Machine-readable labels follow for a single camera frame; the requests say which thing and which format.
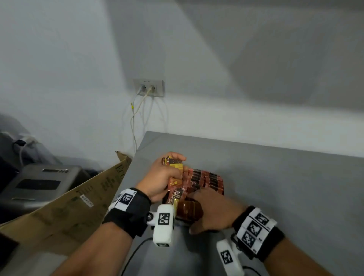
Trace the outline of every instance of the left hand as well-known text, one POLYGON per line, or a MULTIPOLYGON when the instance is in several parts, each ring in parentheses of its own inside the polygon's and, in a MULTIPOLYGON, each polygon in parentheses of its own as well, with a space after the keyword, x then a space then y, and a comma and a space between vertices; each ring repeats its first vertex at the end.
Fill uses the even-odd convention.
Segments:
POLYGON ((172 158, 181 161, 186 160, 186 157, 176 152, 168 152, 160 156, 153 162, 149 172, 143 180, 135 187, 145 193, 152 203, 162 200, 166 195, 168 192, 166 187, 171 177, 182 179, 182 173, 178 168, 162 165, 162 158, 167 156, 171 156, 172 158))

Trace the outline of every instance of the wall plate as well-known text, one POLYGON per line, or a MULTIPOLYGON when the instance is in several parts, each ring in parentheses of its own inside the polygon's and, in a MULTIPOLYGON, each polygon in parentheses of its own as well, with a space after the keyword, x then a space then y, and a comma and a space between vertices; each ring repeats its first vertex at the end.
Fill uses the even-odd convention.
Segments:
POLYGON ((155 79, 133 79, 135 93, 138 92, 140 85, 145 85, 146 89, 140 92, 139 95, 143 96, 147 93, 148 88, 153 85, 155 90, 149 92, 148 96, 153 97, 164 97, 164 86, 163 80, 155 80, 155 79))

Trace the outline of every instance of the black cable on floor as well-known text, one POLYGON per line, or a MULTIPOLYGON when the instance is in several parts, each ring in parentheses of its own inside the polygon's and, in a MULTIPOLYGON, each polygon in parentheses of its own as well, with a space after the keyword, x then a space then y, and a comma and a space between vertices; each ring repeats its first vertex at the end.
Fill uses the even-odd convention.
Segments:
POLYGON ((258 276, 262 276, 262 275, 260 275, 260 273, 258 272, 258 271, 256 271, 254 268, 252 268, 252 267, 248 267, 248 266, 246 266, 246 265, 243 265, 243 269, 250 269, 250 270, 252 270, 252 271, 254 271, 258 276))
POLYGON ((130 260, 131 260, 131 258, 133 258, 133 256, 134 256, 134 254, 138 251, 138 249, 146 242, 146 241, 151 241, 153 238, 151 237, 151 238, 147 238, 147 239, 145 239, 145 240, 143 240, 139 245, 138 245, 138 247, 134 250, 134 252, 133 252, 133 254, 131 254, 131 256, 130 256, 130 258, 129 258, 129 260, 128 260, 128 262, 126 263, 126 265, 125 265, 125 267, 124 267, 124 270, 123 270, 123 272, 121 273, 121 276, 123 276, 124 275, 124 272, 125 272, 125 270, 126 270, 126 268, 127 268, 127 266, 128 266, 128 264, 130 263, 130 260))

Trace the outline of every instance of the wrist strap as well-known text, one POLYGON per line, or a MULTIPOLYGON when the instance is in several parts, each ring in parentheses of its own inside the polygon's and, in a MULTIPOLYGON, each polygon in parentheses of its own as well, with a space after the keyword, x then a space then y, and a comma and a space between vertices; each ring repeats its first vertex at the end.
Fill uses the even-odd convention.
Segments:
POLYGON ((238 245, 249 259, 256 257, 264 262, 273 248, 281 242, 284 234, 276 225, 275 220, 254 206, 249 206, 233 222, 238 245))
POLYGON ((132 238, 141 237, 147 228, 150 199, 135 188, 123 190, 109 207, 103 223, 113 222, 132 238))

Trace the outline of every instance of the right hand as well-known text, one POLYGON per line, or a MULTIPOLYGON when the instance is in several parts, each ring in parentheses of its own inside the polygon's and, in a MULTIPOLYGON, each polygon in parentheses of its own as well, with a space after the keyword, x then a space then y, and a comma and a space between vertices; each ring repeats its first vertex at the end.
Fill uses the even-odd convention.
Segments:
POLYGON ((201 188, 190 193, 188 197, 198 201, 203 216, 190 227, 190 234, 195 235, 206 230, 230 228, 246 209, 246 206, 235 202, 211 188, 201 188))

